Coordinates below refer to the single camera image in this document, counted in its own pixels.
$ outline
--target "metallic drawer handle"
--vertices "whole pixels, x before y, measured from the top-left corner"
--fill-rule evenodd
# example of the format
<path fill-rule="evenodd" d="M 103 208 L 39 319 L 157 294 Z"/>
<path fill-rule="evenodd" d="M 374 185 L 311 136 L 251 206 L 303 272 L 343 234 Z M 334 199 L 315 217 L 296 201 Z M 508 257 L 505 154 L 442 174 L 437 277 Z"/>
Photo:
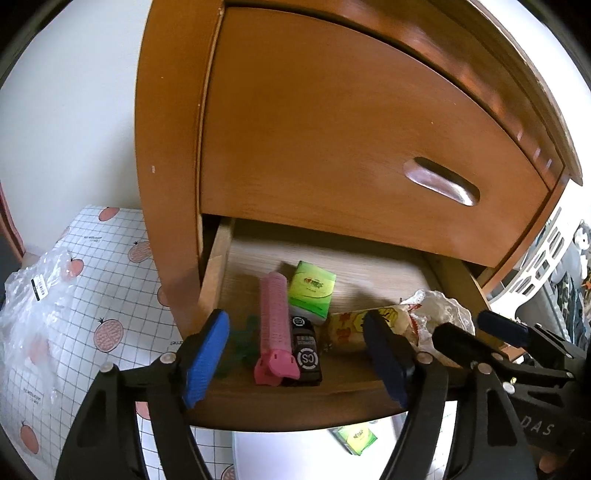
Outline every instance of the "metallic drawer handle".
<path fill-rule="evenodd" d="M 462 205 L 472 207 L 480 201 L 480 190 L 476 185 L 428 158 L 415 157 L 405 162 L 404 176 Z"/>

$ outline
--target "clear plastic wrap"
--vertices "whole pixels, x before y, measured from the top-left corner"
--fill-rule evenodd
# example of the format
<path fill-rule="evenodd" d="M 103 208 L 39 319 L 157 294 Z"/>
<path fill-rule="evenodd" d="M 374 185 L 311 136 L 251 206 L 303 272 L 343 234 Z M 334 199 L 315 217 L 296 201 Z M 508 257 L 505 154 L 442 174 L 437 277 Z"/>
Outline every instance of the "clear plastic wrap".
<path fill-rule="evenodd" d="M 31 368 L 43 382 L 44 404 L 59 397 L 57 364 L 63 350 L 76 289 L 70 253 L 64 247 L 11 274 L 0 311 L 4 364 Z"/>
<path fill-rule="evenodd" d="M 431 353 L 444 365 L 455 365 L 453 361 L 435 350 L 431 337 L 435 327 L 447 322 L 475 335 L 476 330 L 470 311 L 462 307 L 456 299 L 448 299 L 440 291 L 431 290 L 418 290 L 402 304 L 420 305 L 410 314 L 416 323 L 417 343 L 414 344 L 411 341 L 416 350 Z"/>

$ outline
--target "wooden cabinet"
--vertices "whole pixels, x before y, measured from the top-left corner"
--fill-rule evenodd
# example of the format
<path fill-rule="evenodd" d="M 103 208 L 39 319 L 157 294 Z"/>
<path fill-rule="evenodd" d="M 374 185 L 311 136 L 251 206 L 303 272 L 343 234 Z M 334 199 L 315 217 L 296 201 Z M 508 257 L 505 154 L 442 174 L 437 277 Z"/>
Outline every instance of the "wooden cabinet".
<path fill-rule="evenodd" d="M 337 274 L 333 311 L 418 288 L 486 308 L 488 285 L 462 260 L 501 275 L 566 180 L 581 182 L 560 114 L 510 36 L 468 1 L 249 7 L 154 0 L 142 44 L 142 208 L 183 337 L 215 307 L 244 327 L 259 277 L 299 260 Z M 219 229 L 204 232 L 204 213 L 222 216 Z M 366 357 L 321 363 L 319 387 L 257 387 L 235 368 L 190 419 L 273 431 L 400 411 Z"/>
<path fill-rule="evenodd" d="M 368 35 L 287 12 L 226 11 L 203 129 L 204 213 L 488 267 L 548 193 L 503 129 L 438 73 Z"/>

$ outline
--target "pink object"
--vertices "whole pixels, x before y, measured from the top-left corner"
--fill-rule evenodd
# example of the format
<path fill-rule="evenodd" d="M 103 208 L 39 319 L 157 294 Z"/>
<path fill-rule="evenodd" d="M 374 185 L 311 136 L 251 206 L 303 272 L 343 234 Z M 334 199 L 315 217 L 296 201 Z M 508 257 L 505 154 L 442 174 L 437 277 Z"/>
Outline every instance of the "pink object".
<path fill-rule="evenodd" d="M 271 272 L 261 279 L 261 357 L 255 382 L 276 387 L 283 377 L 298 379 L 300 369 L 291 354 L 287 279 Z"/>

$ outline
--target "closed drawer front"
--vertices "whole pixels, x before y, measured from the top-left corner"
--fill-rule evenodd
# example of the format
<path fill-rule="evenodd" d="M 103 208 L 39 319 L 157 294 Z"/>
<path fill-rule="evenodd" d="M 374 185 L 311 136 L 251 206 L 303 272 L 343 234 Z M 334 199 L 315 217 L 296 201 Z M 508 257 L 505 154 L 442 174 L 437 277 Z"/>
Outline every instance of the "closed drawer front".
<path fill-rule="evenodd" d="M 196 328 L 220 307 L 233 330 L 245 330 L 248 316 L 260 315 L 259 279 L 270 271 L 290 278 L 299 260 L 337 275 L 330 312 L 398 303 L 419 288 L 456 298 L 473 316 L 487 308 L 460 260 L 332 233 L 224 219 L 207 264 Z M 230 343 L 225 355 L 235 354 Z M 320 365 L 318 387 L 291 388 L 257 386 L 253 370 L 238 362 L 227 377 L 212 381 L 206 398 L 189 412 L 190 420 L 226 430 L 287 432 L 400 413 L 365 354 L 321 353 Z"/>
<path fill-rule="evenodd" d="M 339 25 L 249 8 L 229 8 L 219 34 L 200 190 L 204 213 L 490 267 L 548 193 L 499 125 L 418 60 Z"/>

